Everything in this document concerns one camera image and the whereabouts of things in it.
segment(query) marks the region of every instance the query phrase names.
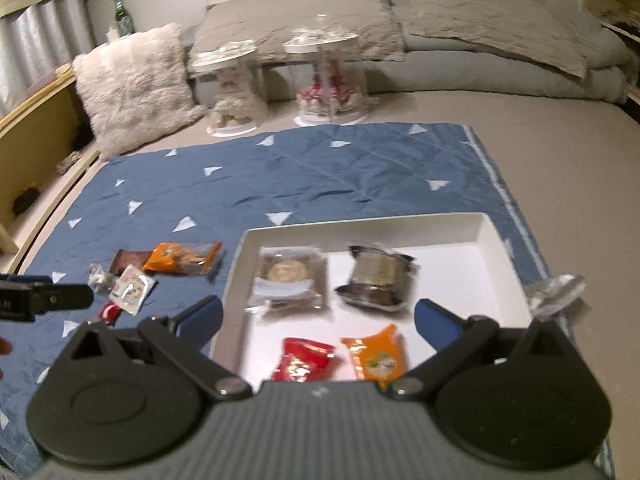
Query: orange snack package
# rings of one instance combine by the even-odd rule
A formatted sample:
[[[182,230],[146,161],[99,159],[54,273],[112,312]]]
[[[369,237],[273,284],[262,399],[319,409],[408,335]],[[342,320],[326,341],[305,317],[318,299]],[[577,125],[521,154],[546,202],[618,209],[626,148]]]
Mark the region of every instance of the orange snack package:
[[[142,270],[168,274],[206,274],[222,254],[222,242],[213,244],[158,244]]]
[[[398,329],[392,323],[369,337],[342,338],[349,349],[356,376],[361,381],[377,381],[381,388],[404,373],[402,352],[398,346]]]

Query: snack package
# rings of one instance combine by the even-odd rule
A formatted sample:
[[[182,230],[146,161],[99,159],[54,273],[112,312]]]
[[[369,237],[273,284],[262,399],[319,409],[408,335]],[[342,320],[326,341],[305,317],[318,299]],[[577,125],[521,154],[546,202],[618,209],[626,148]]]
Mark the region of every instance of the snack package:
[[[113,301],[108,301],[104,307],[101,308],[98,319],[101,319],[106,325],[113,326],[121,313],[122,309],[119,306],[113,303]]]
[[[407,304],[411,289],[412,256],[379,247],[351,246],[355,265],[347,285],[335,289],[353,306],[396,312]]]
[[[156,280],[130,265],[116,280],[116,284],[109,294],[109,299],[122,310],[135,316],[155,284]]]
[[[393,323],[376,335],[362,339],[343,338],[340,341],[349,350],[359,380],[377,381],[384,389],[404,373],[398,329]]]
[[[335,357],[335,347],[310,339],[287,337],[282,357],[271,375],[272,381],[305,383],[327,377]]]
[[[151,256],[152,251],[126,251],[120,249],[113,257],[109,272],[114,276],[121,276],[127,266],[133,265],[142,269],[146,261]]]
[[[212,244],[158,244],[142,270],[167,274],[206,274],[222,255],[222,242]]]
[[[267,311],[321,308],[324,262],[316,247],[263,247],[248,304]]]
[[[95,294],[109,294],[116,283],[116,276],[105,272],[100,264],[89,265],[89,278],[86,284]]]

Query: gray gripper base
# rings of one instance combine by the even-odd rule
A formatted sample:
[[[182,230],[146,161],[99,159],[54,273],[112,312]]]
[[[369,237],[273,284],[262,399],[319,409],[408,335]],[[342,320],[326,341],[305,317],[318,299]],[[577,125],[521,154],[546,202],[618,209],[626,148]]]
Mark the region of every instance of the gray gripper base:
[[[78,470],[47,462],[33,480],[603,480],[588,462],[501,469],[455,447],[424,406],[371,383],[265,383],[221,403],[181,447],[143,465]]]

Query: white lid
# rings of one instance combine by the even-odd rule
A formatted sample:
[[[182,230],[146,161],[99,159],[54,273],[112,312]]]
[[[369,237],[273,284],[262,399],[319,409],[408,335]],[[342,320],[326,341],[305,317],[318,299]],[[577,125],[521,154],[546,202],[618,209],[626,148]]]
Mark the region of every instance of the white lid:
[[[293,38],[284,44],[284,50],[290,54],[308,54],[320,49],[337,50],[358,44],[358,35],[341,27],[323,30],[301,27],[293,33]]]
[[[189,67],[193,73],[212,72],[219,68],[236,66],[242,60],[255,57],[256,51],[254,40],[230,41],[217,50],[195,54],[191,57]]]

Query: pillow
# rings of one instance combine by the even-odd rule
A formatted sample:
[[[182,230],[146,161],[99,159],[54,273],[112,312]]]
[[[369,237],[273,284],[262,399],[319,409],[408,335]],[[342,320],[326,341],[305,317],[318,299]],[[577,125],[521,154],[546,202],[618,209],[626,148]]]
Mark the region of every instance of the pillow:
[[[584,78],[574,38],[541,0],[410,0],[410,34],[457,38]]]
[[[103,160],[173,133],[204,114],[193,103],[175,23],[101,45],[76,57],[73,67]]]
[[[319,13],[328,15],[327,25],[342,25],[360,34],[363,59],[404,59],[402,31],[389,0],[230,0],[207,11],[193,51],[254,40],[262,62],[284,62],[282,44],[291,39],[292,28],[318,28]]]

